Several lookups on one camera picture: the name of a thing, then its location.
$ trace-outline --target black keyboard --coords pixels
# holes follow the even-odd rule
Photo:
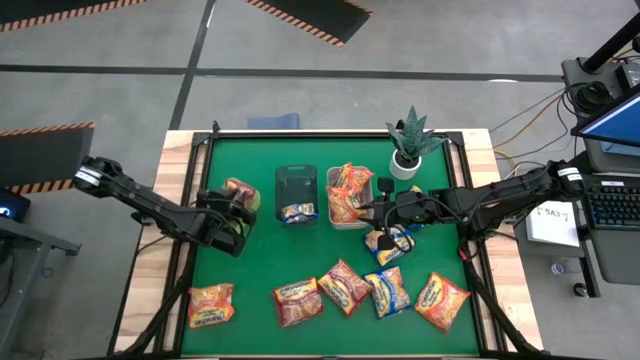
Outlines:
[[[582,175],[585,216],[596,229],[640,231],[640,178]]]

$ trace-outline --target gray floor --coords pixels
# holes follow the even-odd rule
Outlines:
[[[241,0],[219,0],[200,67],[560,74],[625,23],[632,0],[361,0],[374,11],[342,49]],[[185,67],[205,0],[152,0],[85,18],[0,33],[0,64]],[[0,131],[95,121],[92,154],[119,160],[152,184],[182,76],[0,72]],[[410,105],[430,126],[492,128],[559,83],[196,77],[181,129],[213,120],[241,129],[252,116],[298,112],[305,128],[380,128]],[[562,133],[555,111],[503,148],[535,149]],[[534,112],[492,133],[500,142]],[[568,124],[574,120],[562,112]],[[523,159],[572,157],[569,138]],[[506,175],[510,165],[500,161]],[[105,353],[139,227],[130,209],[76,191],[31,197],[29,223],[82,242],[77,258],[52,257],[18,349],[45,359]],[[95,211],[89,214],[87,206]],[[523,256],[545,348],[557,354],[635,359],[640,287],[601,281],[601,299],[577,299],[576,279],[554,277],[549,259]]]

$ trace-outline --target desk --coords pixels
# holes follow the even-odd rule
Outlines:
[[[6,287],[8,297],[0,308],[0,358],[4,359],[9,355],[49,252],[60,249],[67,256],[77,256],[82,245],[1,216],[0,237],[6,237],[4,241],[13,242],[13,255],[7,258],[7,263],[11,262],[11,265],[3,266],[7,273],[2,273],[2,279],[11,276],[13,280],[13,285]]]
[[[473,184],[481,186],[499,180],[488,131],[485,129],[453,131],[461,132],[464,138]],[[158,167],[154,190],[178,203],[182,197],[193,134],[194,131],[168,132]],[[464,184],[462,167],[460,162],[456,160],[458,156],[453,156],[452,159],[455,181],[457,185],[461,186]],[[197,162],[201,164],[203,160],[204,154],[200,153]],[[202,166],[198,165],[195,169],[193,181],[194,184],[198,184]],[[511,227],[507,226],[503,226],[500,231],[513,233]],[[157,229],[147,227],[142,232],[139,246],[158,237]],[[119,321],[114,329],[111,351],[123,350],[129,346],[159,307],[167,276],[170,251],[170,241],[163,241],[146,249],[135,260],[130,282],[124,295]],[[487,242],[487,252],[498,302],[525,338],[534,346],[542,348],[517,244],[511,239],[495,237]],[[179,263],[179,269],[181,269],[184,258],[181,258]],[[172,315],[169,317],[165,339],[173,339],[177,308],[178,306],[174,307]],[[481,313],[482,327],[487,334],[487,347],[495,349],[495,338],[491,335],[493,334],[492,319],[483,306],[481,306]],[[171,341],[165,341],[165,348],[169,349],[170,345]]]

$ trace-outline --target orange noodle package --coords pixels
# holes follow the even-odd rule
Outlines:
[[[260,192],[253,186],[236,178],[228,178],[224,181],[224,188],[234,194],[234,200],[240,200],[247,209],[256,211],[260,207]]]
[[[415,310],[446,334],[469,294],[433,272],[416,301]]]
[[[329,185],[336,188],[350,189],[359,195],[372,176],[373,173],[371,171],[354,168],[349,162],[340,168],[340,174]]]
[[[356,311],[371,291],[371,286],[342,259],[318,280],[318,285],[347,317]]]
[[[189,326],[197,329],[229,321],[235,312],[231,306],[232,292],[233,284],[189,289]]]
[[[366,210],[358,210],[360,200],[349,189],[327,187],[329,195],[329,216],[334,223],[352,223],[367,215]]]
[[[273,290],[273,299],[282,327],[299,324],[321,314],[324,309],[314,277]]]

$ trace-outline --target ramen packet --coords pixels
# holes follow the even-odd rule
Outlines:
[[[279,287],[272,292],[280,326],[289,327],[319,315],[323,311],[322,297],[316,278]]]
[[[395,243],[402,249],[408,249],[409,244],[411,246],[415,246],[416,241],[413,239],[410,233],[404,231],[404,228],[400,225],[392,227],[389,229],[389,233],[393,237]],[[371,255],[378,260],[380,266],[385,266],[391,261],[401,257],[405,254],[405,252],[401,251],[398,248],[393,248],[391,250],[380,250],[378,249],[378,238],[384,235],[384,231],[380,230],[372,230],[369,233],[364,235],[364,244],[367,246]]]
[[[358,210],[360,200],[349,189],[327,187],[329,196],[329,216],[334,223],[352,223],[367,215],[366,210]]]
[[[300,224],[317,218],[313,203],[293,204],[282,209],[282,222],[285,224]]]
[[[236,178],[228,178],[223,188],[234,194],[234,200],[242,202],[247,209],[256,211],[260,207],[260,192],[253,186]]]
[[[371,291],[371,286],[342,259],[318,279],[318,285],[347,317],[356,311]]]
[[[233,284],[219,284],[206,288],[190,288],[189,326],[197,329],[229,321],[234,314],[231,306]]]
[[[372,176],[373,173],[371,171],[355,168],[349,162],[340,168],[340,173],[329,185],[331,187],[349,189],[359,196]]]
[[[432,272],[416,301],[415,310],[447,334],[469,294],[438,273]]]
[[[400,267],[378,270],[366,275],[364,279],[373,287],[371,297],[376,307],[378,318],[399,314],[402,309],[411,305],[409,294],[404,288]]]

